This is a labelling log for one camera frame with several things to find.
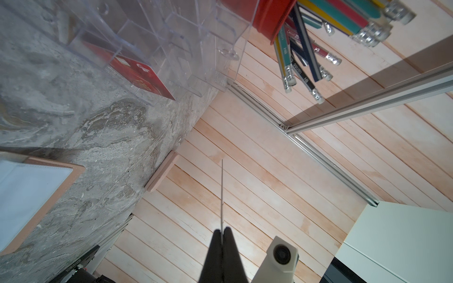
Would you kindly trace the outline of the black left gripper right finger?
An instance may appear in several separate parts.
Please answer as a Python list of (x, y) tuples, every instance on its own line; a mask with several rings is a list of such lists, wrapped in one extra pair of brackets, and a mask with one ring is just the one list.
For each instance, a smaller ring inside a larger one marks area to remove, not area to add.
[(224, 283), (248, 283), (243, 263), (230, 227), (224, 229), (222, 238), (222, 272)]

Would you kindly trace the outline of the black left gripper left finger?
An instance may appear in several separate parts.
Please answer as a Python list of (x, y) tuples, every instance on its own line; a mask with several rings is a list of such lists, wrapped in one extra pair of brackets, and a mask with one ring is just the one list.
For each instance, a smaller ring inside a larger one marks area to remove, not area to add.
[(199, 277), (199, 283), (222, 283), (222, 233), (219, 229), (215, 230), (208, 253), (205, 258), (204, 266)]

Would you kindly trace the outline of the red credit card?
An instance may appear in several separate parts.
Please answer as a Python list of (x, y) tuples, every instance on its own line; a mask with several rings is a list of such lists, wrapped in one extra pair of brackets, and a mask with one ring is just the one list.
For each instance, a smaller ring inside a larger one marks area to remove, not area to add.
[(109, 66), (133, 86), (173, 101), (176, 100), (149, 65), (114, 52), (110, 47), (104, 48), (85, 40), (83, 44), (96, 55), (106, 59)]

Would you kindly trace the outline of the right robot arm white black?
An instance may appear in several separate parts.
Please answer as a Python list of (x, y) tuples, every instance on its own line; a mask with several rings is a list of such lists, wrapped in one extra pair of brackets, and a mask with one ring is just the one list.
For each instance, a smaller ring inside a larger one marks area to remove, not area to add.
[(323, 283), (450, 283), (453, 215), (380, 202), (366, 206)]

